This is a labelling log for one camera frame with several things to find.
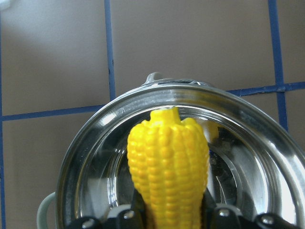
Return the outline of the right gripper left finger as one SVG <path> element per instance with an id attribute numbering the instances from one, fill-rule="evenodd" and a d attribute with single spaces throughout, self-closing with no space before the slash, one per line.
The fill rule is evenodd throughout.
<path id="1" fill-rule="evenodd" d="M 146 207 L 141 194 L 133 191 L 131 204 L 113 207 L 104 222 L 105 229 L 145 229 Z"/>

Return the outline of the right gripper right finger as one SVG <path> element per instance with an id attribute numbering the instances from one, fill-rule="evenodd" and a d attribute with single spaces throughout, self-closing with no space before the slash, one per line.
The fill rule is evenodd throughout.
<path id="1" fill-rule="evenodd" d="M 203 229 L 241 229 L 240 214 L 231 205 L 217 205 L 207 189 L 202 200 Z"/>

